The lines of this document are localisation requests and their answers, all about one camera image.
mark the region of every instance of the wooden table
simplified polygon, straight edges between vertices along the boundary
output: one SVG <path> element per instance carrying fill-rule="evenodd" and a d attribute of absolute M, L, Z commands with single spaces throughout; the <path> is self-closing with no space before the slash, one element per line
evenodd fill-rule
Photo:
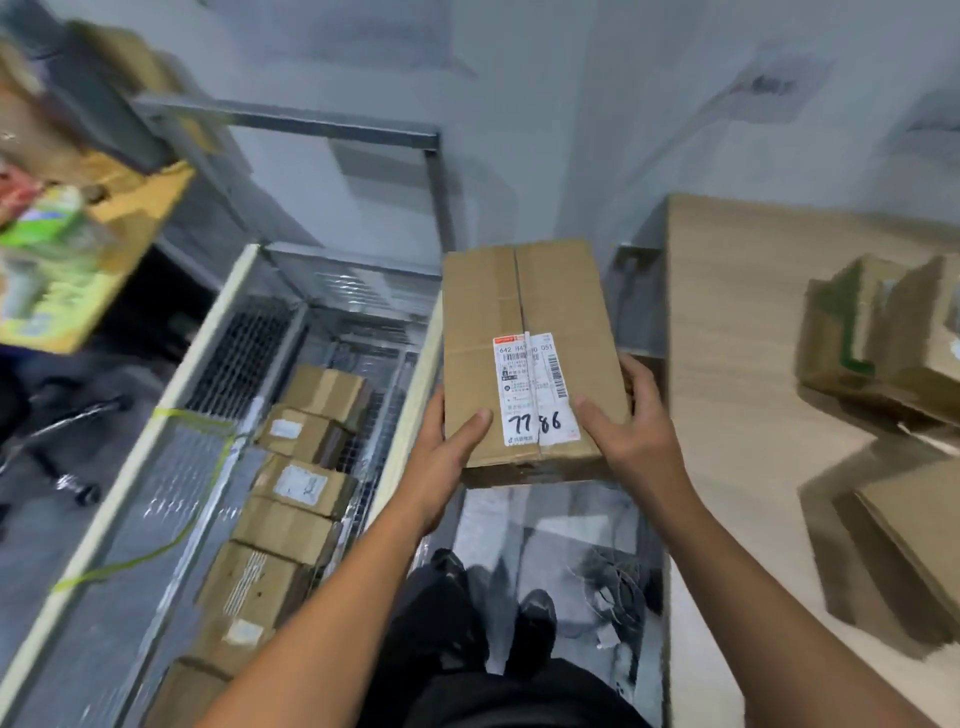
<path fill-rule="evenodd" d="M 195 174 L 185 162 L 177 162 L 141 177 L 100 153 L 87 155 L 86 166 L 109 193 L 91 214 L 119 242 L 103 254 L 95 273 L 54 279 L 30 318 L 0 321 L 0 344 L 50 353 L 79 349 L 154 244 Z"/>
<path fill-rule="evenodd" d="M 960 726 L 960 646 L 858 485 L 942 457 L 798 390 L 804 293 L 858 255 L 910 265 L 960 230 L 882 216 L 686 195 L 668 206 L 669 399 L 693 482 L 783 586 L 890 683 Z M 743 724 L 743 698 L 676 568 L 669 573 L 673 725 Z"/>

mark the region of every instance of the barcode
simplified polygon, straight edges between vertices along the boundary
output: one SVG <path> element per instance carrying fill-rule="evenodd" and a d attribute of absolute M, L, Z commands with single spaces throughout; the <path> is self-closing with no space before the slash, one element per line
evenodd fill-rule
<path fill-rule="evenodd" d="M 560 371 L 560 362 L 557 355 L 549 353 L 546 356 L 546 363 L 550 365 L 550 375 L 553 377 L 553 385 L 557 388 L 557 397 L 566 398 L 566 386 L 564 385 L 564 375 Z"/>

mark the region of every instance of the finger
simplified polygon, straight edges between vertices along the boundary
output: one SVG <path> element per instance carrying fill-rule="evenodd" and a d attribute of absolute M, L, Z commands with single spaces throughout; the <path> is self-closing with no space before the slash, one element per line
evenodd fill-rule
<path fill-rule="evenodd" d="M 600 407 L 583 395 L 573 398 L 573 409 L 577 414 L 577 422 L 584 426 L 593 442 L 603 449 L 604 444 L 616 433 L 617 425 L 610 421 Z"/>
<path fill-rule="evenodd" d="M 478 409 L 463 426 L 447 438 L 444 448 L 454 454 L 460 463 L 466 463 L 470 454 L 483 440 L 493 421 L 493 413 L 487 409 Z"/>
<path fill-rule="evenodd" d="M 630 377 L 634 385 L 634 419 L 643 414 L 656 412 L 663 407 L 660 400 L 660 389 L 657 387 L 657 381 L 654 379 L 654 373 L 647 367 L 638 362 L 632 356 L 621 353 L 620 367 Z"/>
<path fill-rule="evenodd" d="M 435 449 L 444 441 L 444 386 L 437 386 L 437 391 L 423 410 L 423 422 L 420 425 L 420 434 L 417 436 L 415 447 Z"/>

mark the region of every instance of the right hand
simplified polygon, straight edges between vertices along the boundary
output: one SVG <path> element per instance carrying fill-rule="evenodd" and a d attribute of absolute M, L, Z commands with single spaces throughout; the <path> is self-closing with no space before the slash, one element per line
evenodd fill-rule
<path fill-rule="evenodd" d="M 648 516 L 659 520 L 699 499 L 653 373 L 632 356 L 622 353 L 619 358 L 634 387 L 633 419 L 618 425 L 582 396 L 573 398 L 573 406 L 623 487 Z"/>

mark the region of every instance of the hand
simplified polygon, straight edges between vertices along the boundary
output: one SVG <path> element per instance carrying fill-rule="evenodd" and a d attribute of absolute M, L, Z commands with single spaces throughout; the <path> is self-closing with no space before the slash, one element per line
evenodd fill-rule
<path fill-rule="evenodd" d="M 648 516 L 661 519 L 699 499 L 686 475 L 680 442 L 660 400 L 653 373 L 623 353 L 620 367 L 633 384 L 631 422 L 612 422 L 603 410 L 582 396 L 574 397 L 574 409 L 637 505 Z"/>
<path fill-rule="evenodd" d="M 426 405 L 420 435 L 410 450 L 407 467 L 396 486 L 391 502 L 409 508 L 414 518 L 422 519 L 423 535 L 440 523 L 444 509 L 460 482 L 460 472 L 487 430 L 493 414 L 478 410 L 447 440 L 444 440 L 444 388 Z"/>

